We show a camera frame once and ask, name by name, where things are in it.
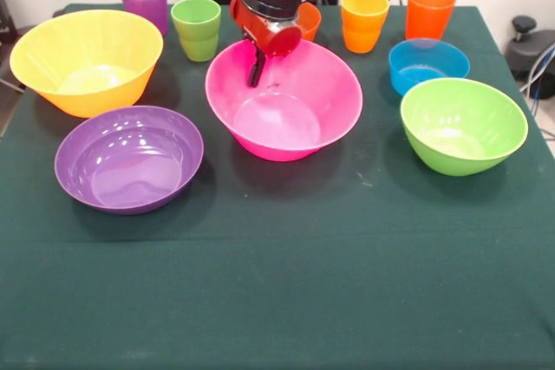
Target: purple bowl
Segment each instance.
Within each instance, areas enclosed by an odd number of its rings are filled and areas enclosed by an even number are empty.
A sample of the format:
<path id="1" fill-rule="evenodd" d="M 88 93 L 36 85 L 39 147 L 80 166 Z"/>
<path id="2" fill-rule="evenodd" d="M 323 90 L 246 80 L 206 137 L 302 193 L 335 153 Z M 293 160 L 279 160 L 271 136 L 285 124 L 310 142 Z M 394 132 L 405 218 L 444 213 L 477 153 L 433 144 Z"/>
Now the purple bowl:
<path id="1" fill-rule="evenodd" d="M 55 175 L 71 197 L 131 215 L 169 202 L 198 171 L 199 129 L 163 107 L 132 106 L 85 120 L 60 144 Z"/>

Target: orange cup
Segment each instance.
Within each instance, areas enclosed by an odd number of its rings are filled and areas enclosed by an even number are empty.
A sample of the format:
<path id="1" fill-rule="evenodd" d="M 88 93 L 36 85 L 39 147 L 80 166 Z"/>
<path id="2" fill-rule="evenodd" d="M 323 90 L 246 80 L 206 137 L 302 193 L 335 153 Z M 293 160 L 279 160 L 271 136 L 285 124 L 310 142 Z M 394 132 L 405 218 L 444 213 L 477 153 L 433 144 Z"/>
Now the orange cup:
<path id="1" fill-rule="evenodd" d="M 341 0 L 343 40 L 347 49 L 357 54 L 374 49 L 388 12 L 389 0 Z"/>
<path id="2" fill-rule="evenodd" d="M 456 0 L 408 0 L 406 37 L 440 40 Z"/>
<path id="3" fill-rule="evenodd" d="M 298 7 L 297 24 L 303 32 L 303 39 L 306 39 L 307 41 L 314 41 L 321 21 L 322 14 L 312 3 L 301 3 Z"/>

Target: pink bowl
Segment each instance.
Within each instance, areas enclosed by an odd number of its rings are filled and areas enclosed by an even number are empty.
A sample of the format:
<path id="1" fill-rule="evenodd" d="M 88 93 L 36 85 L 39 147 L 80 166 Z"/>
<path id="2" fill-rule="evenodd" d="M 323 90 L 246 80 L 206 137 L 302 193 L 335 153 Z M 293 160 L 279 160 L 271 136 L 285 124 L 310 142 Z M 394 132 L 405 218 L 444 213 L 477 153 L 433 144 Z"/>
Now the pink bowl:
<path id="1" fill-rule="evenodd" d="M 263 159 L 304 158 L 341 139 L 362 111 L 362 89 L 337 55 L 302 40 L 286 57 L 268 58 L 260 83 L 247 86 L 255 47 L 223 50 L 206 74 L 206 97 L 237 141 Z"/>

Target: blue bowl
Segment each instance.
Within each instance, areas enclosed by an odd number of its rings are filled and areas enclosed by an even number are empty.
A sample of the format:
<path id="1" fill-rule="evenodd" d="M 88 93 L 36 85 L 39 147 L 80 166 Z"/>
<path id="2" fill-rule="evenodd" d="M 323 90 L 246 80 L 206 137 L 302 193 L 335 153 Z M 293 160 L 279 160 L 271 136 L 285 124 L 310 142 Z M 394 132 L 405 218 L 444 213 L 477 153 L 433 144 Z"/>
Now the blue bowl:
<path id="1" fill-rule="evenodd" d="M 470 61 L 453 45 L 416 38 L 395 45 L 389 52 L 391 84 L 403 96 L 423 81 L 442 77 L 466 78 Z"/>

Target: yellow bowl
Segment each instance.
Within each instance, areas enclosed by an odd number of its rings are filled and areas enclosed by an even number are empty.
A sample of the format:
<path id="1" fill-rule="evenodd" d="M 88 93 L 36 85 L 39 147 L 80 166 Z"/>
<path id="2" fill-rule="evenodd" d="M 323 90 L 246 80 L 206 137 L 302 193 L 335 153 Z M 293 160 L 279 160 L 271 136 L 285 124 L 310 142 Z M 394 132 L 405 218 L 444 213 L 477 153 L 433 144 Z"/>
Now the yellow bowl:
<path id="1" fill-rule="evenodd" d="M 13 48 L 14 76 L 65 113 L 93 117 L 133 105 L 145 91 L 164 41 L 147 19 L 84 10 L 50 19 Z"/>

